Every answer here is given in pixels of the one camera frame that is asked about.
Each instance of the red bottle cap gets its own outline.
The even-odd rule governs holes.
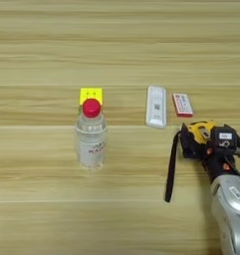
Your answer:
[[[95,99],[87,99],[83,103],[83,113],[88,118],[97,117],[100,114],[101,105]]]

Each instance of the bottle label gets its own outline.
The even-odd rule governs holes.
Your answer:
[[[104,160],[104,141],[96,143],[86,143],[79,141],[80,162],[85,166],[98,166]]]

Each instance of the yellow object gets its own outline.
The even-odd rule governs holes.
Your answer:
[[[96,99],[103,105],[103,89],[102,88],[81,88],[80,106],[87,99]]]
[[[190,132],[194,134],[194,138],[198,143],[207,143],[207,140],[203,137],[200,129],[205,128],[210,135],[211,129],[214,126],[215,126],[215,122],[200,122],[200,123],[190,124],[187,128]]]

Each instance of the water bottle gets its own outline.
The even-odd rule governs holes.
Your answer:
[[[76,149],[79,161],[87,167],[102,166],[107,124],[96,99],[87,99],[76,123]]]

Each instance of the wood grain surface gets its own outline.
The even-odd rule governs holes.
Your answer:
[[[168,91],[168,126],[144,125],[146,87]],[[80,87],[102,86],[106,162],[76,159]],[[220,255],[206,173],[178,156],[182,122],[240,134],[240,1],[0,1],[0,255]]]

